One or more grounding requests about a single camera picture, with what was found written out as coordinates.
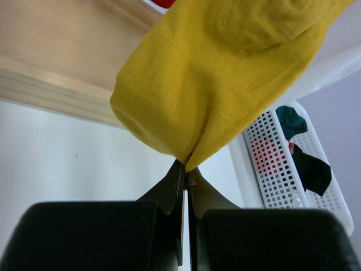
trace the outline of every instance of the perforated basket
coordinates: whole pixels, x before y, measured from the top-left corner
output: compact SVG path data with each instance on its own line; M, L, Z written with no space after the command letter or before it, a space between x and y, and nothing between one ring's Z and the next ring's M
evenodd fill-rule
M297 102L288 106L306 120L309 130L293 137L291 142L304 153L329 163L304 108ZM341 221L348 235L352 234L354 223L333 173L323 197L304 191L275 111L263 113L244 131L244 135L266 208L326 209Z

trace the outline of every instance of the wooden board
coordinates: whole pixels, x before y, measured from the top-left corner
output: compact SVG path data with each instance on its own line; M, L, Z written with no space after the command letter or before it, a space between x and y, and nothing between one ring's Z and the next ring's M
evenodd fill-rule
M160 14L99 1L0 0L0 98L121 126L109 106L116 74Z

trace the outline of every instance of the yellow sock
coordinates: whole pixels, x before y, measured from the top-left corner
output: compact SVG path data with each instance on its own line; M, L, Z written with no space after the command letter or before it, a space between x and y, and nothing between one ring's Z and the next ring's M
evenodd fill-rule
M111 106L190 171L306 69L353 0L177 0L119 71Z

